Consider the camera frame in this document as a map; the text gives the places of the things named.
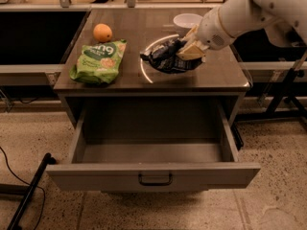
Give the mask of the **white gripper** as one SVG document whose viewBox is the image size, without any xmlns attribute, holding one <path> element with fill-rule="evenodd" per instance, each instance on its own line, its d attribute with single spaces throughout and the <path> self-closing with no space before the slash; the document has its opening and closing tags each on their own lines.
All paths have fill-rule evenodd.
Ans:
<svg viewBox="0 0 307 230">
<path fill-rule="evenodd" d="M 185 41 L 186 46 L 189 46 L 180 49 L 177 56 L 182 60 L 193 60 L 202 58 L 205 54 L 205 47 L 192 44 L 194 41 L 199 40 L 212 50 L 220 50 L 232 44 L 235 38 L 222 26 L 219 8 L 214 8 L 207 12 L 199 26 L 195 25 L 182 40 Z"/>
</svg>

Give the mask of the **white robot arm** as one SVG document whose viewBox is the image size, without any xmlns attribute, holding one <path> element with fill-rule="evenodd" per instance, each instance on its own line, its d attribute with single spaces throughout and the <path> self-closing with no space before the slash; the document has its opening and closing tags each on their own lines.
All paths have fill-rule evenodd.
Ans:
<svg viewBox="0 0 307 230">
<path fill-rule="evenodd" d="M 227 0 L 188 32 L 177 56 L 182 60 L 202 58 L 208 49 L 223 49 L 240 35 L 279 21 L 307 41 L 307 0 Z"/>
</svg>

